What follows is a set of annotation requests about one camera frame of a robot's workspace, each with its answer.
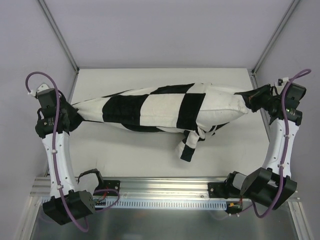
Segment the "white pillow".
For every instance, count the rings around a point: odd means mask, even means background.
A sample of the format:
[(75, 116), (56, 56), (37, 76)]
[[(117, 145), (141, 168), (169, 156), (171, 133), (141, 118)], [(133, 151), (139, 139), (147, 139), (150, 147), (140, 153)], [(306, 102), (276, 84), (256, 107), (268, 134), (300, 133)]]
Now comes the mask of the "white pillow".
[(227, 85), (206, 83), (205, 97), (198, 112), (198, 126), (207, 128), (234, 121), (249, 113), (245, 100), (238, 92), (242, 90)]

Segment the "black white checkered pillowcase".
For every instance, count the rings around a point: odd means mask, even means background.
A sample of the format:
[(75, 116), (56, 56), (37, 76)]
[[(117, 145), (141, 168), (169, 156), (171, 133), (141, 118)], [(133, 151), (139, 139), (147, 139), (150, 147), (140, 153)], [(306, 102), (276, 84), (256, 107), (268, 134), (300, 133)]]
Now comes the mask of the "black white checkered pillowcase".
[(189, 83), (132, 89), (71, 105), (70, 131), (82, 122), (106, 123), (142, 133), (183, 133), (176, 147), (180, 159), (190, 162), (197, 143), (230, 122), (205, 111), (207, 85)]

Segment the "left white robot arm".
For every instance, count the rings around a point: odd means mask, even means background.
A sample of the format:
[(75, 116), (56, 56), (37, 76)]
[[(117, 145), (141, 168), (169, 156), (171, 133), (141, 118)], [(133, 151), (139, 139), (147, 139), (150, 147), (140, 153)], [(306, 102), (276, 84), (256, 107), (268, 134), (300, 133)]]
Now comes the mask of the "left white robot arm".
[(104, 191), (101, 173), (90, 169), (75, 177), (70, 133), (82, 122), (78, 110), (54, 88), (35, 94), (40, 108), (35, 131), (44, 145), (50, 171), (50, 200), (43, 204), (44, 213), (59, 225), (77, 221), (95, 213), (93, 195)]

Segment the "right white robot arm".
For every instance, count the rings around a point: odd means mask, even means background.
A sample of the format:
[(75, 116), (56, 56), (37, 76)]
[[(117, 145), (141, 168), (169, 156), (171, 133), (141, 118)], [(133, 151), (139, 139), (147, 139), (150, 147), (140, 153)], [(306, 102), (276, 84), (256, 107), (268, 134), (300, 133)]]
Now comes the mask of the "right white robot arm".
[(306, 88), (295, 83), (269, 84), (241, 92), (253, 112), (264, 109), (270, 116), (269, 146), (262, 167), (249, 175), (234, 171), (225, 180), (229, 198), (248, 198), (256, 204), (276, 210), (297, 189), (291, 179), (290, 161), (295, 136), (303, 114), (297, 110)]

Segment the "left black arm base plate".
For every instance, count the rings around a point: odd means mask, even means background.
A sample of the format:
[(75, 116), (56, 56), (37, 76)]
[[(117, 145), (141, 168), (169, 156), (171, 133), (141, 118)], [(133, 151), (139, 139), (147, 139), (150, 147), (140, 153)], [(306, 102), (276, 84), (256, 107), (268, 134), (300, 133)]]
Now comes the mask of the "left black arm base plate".
[(112, 196), (116, 197), (117, 193), (115, 193), (113, 190), (117, 190), (118, 192), (121, 189), (121, 181), (120, 180), (103, 180), (103, 183), (100, 183), (98, 187), (95, 189), (94, 194), (96, 196)]

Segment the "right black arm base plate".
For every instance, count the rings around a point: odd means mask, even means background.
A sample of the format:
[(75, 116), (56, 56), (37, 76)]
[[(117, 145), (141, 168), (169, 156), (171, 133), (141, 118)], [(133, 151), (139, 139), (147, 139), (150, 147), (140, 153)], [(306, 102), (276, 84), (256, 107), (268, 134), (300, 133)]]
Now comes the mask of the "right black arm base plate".
[(248, 196), (241, 195), (241, 189), (239, 186), (234, 186), (232, 183), (209, 182), (207, 184), (207, 191), (209, 198), (249, 199)]

